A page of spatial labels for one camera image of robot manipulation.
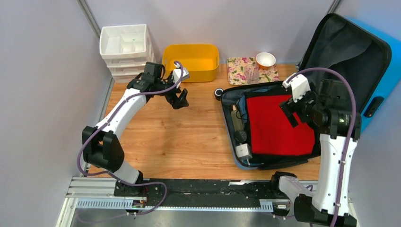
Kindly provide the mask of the red cloth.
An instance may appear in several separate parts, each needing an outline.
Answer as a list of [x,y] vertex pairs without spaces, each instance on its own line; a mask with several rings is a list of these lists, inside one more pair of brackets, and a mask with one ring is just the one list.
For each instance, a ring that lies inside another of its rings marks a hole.
[[251,146],[254,154],[303,156],[312,154],[314,130],[295,119],[293,127],[280,108],[291,95],[255,96],[246,98],[250,124]]

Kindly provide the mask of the yellow plastic basket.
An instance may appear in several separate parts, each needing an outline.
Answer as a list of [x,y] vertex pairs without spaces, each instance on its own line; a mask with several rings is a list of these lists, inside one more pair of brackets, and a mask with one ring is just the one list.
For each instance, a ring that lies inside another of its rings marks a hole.
[[219,51],[212,44],[173,44],[164,49],[162,64],[168,71],[179,61],[188,71],[186,83],[211,82],[219,68]]

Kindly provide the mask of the blue fish print suitcase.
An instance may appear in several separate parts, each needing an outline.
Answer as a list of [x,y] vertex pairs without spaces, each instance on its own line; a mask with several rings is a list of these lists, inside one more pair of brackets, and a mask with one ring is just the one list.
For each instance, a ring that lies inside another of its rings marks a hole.
[[[361,129],[365,129],[381,103],[401,79],[400,75],[396,73],[401,67],[401,42],[356,19],[328,14],[319,23],[300,66],[302,70],[317,67],[336,71],[349,83],[355,97],[356,110],[361,114]],[[307,163],[309,159],[321,155],[320,148],[319,155],[277,163],[262,163],[253,157],[248,160],[240,160],[236,156],[235,147],[241,143],[234,139],[235,130],[230,114],[231,105],[236,105],[239,110],[244,130],[247,133],[245,143],[251,146],[245,117],[244,95],[246,92],[274,87],[284,89],[281,82],[276,81],[233,87],[221,93],[220,101],[231,152],[235,164],[241,169],[287,168]]]

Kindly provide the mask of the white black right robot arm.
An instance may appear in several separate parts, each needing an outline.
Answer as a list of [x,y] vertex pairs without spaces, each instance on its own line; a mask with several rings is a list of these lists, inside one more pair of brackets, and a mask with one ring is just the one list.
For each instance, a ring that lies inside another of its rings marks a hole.
[[284,82],[292,96],[280,104],[292,126],[312,123],[318,133],[322,163],[317,188],[308,190],[291,173],[276,172],[270,193],[287,196],[293,203],[297,221],[329,227],[355,227],[357,219],[349,212],[350,166],[361,135],[361,116],[350,85],[345,81],[323,79],[313,91],[306,79]]

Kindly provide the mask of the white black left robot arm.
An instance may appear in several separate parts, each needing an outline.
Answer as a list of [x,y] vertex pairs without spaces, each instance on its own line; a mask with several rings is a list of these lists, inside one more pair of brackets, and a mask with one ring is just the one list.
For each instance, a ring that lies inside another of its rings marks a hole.
[[81,161],[101,168],[126,185],[132,196],[144,192],[143,174],[125,159],[120,138],[135,114],[154,96],[163,96],[173,109],[188,107],[187,89],[180,84],[189,78],[189,71],[179,62],[164,78],[166,68],[162,64],[146,62],[144,71],[135,76],[126,87],[123,96],[111,112],[95,126],[86,126],[82,131],[82,147],[77,165]]

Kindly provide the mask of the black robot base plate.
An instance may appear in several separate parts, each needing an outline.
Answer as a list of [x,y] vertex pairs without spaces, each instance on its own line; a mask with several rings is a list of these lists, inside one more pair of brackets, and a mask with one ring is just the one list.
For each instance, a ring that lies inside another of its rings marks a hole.
[[177,208],[256,208],[289,210],[291,200],[270,181],[145,179],[146,186],[132,187],[116,182],[114,196],[147,199],[153,206]]

